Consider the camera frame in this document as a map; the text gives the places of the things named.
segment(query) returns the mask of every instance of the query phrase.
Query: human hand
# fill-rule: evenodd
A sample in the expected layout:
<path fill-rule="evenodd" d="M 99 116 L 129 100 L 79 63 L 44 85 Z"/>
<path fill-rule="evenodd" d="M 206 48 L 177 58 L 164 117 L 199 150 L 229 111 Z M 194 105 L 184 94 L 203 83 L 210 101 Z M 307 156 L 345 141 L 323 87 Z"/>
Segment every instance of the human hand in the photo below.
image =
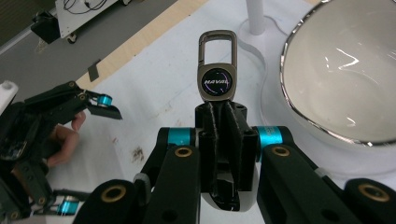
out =
<path fill-rule="evenodd" d="M 79 140 L 78 130 L 84 123 L 86 115 L 84 111 L 76 114 L 76 118 L 72 120 L 72 129 L 62 125 L 57 125 L 52 132 L 50 139 L 60 143 L 61 150 L 53 154 L 47 159 L 48 167 L 53 167 L 68 162 L 76 149 Z"/>

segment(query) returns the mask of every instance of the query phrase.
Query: floor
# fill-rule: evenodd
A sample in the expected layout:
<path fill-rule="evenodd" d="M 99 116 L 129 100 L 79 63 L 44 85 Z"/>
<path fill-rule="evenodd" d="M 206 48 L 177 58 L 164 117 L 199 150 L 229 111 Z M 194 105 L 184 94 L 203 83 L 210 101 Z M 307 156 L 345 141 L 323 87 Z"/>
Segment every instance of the floor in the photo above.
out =
<path fill-rule="evenodd" d="M 82 26 L 75 44 L 58 39 L 43 45 L 30 33 L 0 55 L 0 82 L 11 80 L 19 87 L 15 101 L 77 80 L 88 67 L 160 15 L 176 0 L 134 0 L 127 7 L 114 4 Z"/>

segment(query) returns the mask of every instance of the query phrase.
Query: keychain logo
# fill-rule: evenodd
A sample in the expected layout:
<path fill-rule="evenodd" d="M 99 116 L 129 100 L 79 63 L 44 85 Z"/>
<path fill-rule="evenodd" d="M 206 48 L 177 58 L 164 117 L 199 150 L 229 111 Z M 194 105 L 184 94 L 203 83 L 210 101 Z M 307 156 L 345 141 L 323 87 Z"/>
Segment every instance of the keychain logo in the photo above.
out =
<path fill-rule="evenodd" d="M 230 90 L 233 79 L 226 70 L 214 68 L 204 74 L 201 85 L 207 94 L 221 96 Z"/>

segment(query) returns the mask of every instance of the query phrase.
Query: bowl rim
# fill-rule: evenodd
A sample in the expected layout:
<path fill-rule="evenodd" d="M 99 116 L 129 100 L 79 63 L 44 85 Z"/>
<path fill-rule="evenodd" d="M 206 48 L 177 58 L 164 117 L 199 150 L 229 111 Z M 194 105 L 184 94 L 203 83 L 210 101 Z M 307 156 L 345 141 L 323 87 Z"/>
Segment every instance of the bowl rim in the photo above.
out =
<path fill-rule="evenodd" d="M 286 42 L 284 44 L 284 47 L 283 47 L 281 55 L 280 55 L 280 86 L 281 86 L 281 90 L 282 90 L 284 99 L 286 100 L 286 102 L 287 102 L 288 106 L 291 108 L 291 110 L 294 111 L 294 113 L 296 113 L 301 118 L 305 119 L 308 123 L 310 123 L 315 128 L 319 129 L 322 133 L 326 133 L 327 135 L 330 135 L 330 136 L 332 136 L 332 137 L 334 137 L 334 138 L 336 138 L 338 140 L 341 140 L 343 142 L 347 142 L 347 143 L 352 144 L 352 145 L 361 145 L 361 146 L 364 146 L 364 147 L 384 147 L 384 146 L 394 145 L 396 143 L 396 138 L 395 139 L 386 140 L 386 141 L 363 141 L 363 140 L 359 140 L 359 139 L 346 137 L 346 136 L 343 136 L 343 135 L 341 135 L 339 133 L 335 133 L 335 132 L 325 128 L 324 126 L 314 122 L 312 119 L 309 119 L 307 116 L 305 116 L 292 103 L 292 101 L 291 101 L 291 99 L 290 99 L 290 97 L 288 95 L 288 92 L 286 91 L 285 80 L 284 80 L 284 67 L 285 67 L 284 62 L 285 62 L 285 59 L 286 59 L 286 55 L 288 53 L 288 46 L 289 46 L 291 40 L 296 36 L 296 34 L 300 30 L 300 28 L 303 26 L 303 24 L 305 22 L 307 22 L 310 18 L 312 18 L 312 16 L 320 8 L 324 7 L 325 5 L 327 5 L 328 3 L 333 2 L 333 1 L 334 0 L 322 0 L 318 4 L 316 4 L 310 11 L 308 11 L 307 14 L 305 14 L 305 16 L 302 19 L 300 19 L 300 21 L 297 23 L 297 25 L 294 27 L 294 29 L 291 31 L 290 35 L 286 39 Z"/>

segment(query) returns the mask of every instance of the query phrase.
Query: white bowl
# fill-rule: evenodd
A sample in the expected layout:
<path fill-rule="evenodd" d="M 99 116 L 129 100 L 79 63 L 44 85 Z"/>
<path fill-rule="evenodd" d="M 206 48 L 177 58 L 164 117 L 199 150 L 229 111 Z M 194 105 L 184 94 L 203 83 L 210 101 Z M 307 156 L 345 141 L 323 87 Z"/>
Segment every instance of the white bowl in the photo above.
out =
<path fill-rule="evenodd" d="M 326 142 L 394 144 L 396 3 L 322 1 L 288 38 L 280 81 L 297 120 Z"/>

